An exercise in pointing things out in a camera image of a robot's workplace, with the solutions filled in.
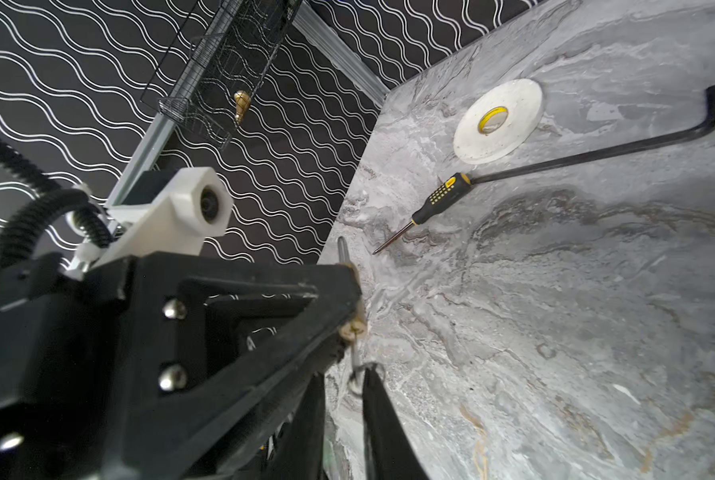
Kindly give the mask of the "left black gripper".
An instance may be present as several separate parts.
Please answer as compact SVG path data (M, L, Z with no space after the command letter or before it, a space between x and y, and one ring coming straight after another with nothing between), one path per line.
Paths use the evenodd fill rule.
M74 279L46 254L0 273L0 479L98 472L135 265L125 258Z

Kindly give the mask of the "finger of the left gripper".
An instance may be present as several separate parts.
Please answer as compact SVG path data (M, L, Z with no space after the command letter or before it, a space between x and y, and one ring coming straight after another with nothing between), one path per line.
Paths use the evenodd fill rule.
M104 412L105 479L261 479L361 298L342 265L135 261Z

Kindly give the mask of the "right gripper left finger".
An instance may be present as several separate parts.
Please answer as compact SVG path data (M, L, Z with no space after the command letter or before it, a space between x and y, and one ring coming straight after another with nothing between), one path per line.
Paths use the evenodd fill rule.
M318 480L324 474L325 377L315 375L263 479Z

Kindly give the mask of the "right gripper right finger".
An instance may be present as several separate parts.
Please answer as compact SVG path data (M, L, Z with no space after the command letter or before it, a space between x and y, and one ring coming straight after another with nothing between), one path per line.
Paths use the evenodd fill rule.
M401 427L377 367L365 368L361 399L367 479L429 478Z

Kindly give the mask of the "silver key with ring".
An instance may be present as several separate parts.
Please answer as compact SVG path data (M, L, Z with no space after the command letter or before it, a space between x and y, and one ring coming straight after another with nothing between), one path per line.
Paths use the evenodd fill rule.
M365 372L367 372L367 370L373 370L379 375L379 379L385 380L385 366L377 361L363 362L363 360L361 360L361 352L359 352L359 340L352 343L350 352L351 374L348 380L348 387L353 396L361 398L361 396L363 396Z

